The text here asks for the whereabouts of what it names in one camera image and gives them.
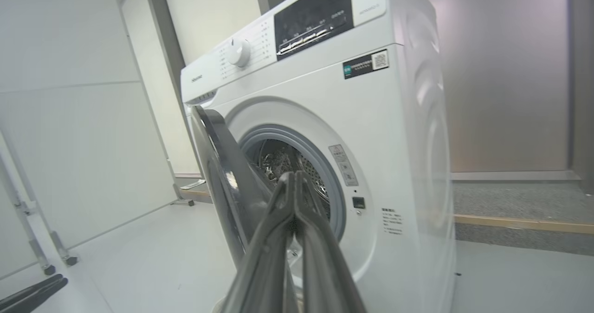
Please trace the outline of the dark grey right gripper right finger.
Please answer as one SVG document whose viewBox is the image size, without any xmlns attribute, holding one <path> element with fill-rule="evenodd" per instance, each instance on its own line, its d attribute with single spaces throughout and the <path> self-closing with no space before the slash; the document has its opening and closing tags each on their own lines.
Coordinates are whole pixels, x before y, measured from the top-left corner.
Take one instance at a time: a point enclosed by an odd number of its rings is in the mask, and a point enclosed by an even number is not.
<svg viewBox="0 0 594 313">
<path fill-rule="evenodd" d="M 303 248 L 304 312 L 365 313 L 312 180 L 304 171 L 297 171 L 295 180 L 295 237 Z"/>
</svg>

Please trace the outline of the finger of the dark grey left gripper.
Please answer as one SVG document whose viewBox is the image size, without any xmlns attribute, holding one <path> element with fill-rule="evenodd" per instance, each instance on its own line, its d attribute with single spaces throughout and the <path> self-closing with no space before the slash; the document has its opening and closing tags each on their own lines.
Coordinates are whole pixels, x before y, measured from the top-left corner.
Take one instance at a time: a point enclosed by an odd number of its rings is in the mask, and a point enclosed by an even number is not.
<svg viewBox="0 0 594 313">
<path fill-rule="evenodd" d="M 58 281 L 62 281 L 63 279 L 65 279 L 65 277 L 62 274 L 53 275 L 53 276 L 45 279 L 44 281 L 38 282 L 30 287 L 26 287 L 23 290 L 20 290 L 14 294 L 11 294 L 10 296 L 7 296 L 6 298 L 3 298 L 0 301 L 0 306 L 1 307 L 11 306 L 11 305 L 23 300 L 24 298 L 26 298 L 28 296 L 32 296 L 33 294 L 36 294 L 36 293 L 40 292 L 41 290 L 49 288 L 49 286 L 57 285 Z"/>
<path fill-rule="evenodd" d="M 49 288 L 28 296 L 11 306 L 0 307 L 0 310 L 2 313 L 31 313 L 67 284 L 68 281 L 58 281 L 57 285 L 49 286 Z"/>
</svg>

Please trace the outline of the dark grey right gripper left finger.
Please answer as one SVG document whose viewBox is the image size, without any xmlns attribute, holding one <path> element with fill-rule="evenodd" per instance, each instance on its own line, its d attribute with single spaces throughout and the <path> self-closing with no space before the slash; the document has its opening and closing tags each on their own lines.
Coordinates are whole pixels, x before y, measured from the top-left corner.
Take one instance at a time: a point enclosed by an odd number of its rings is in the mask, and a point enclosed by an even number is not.
<svg viewBox="0 0 594 313">
<path fill-rule="evenodd" d="M 221 304 L 222 313 L 297 312 L 287 258 L 295 220 L 295 188 L 295 172 L 286 172 L 265 209 L 259 210 L 258 226 Z"/>
</svg>

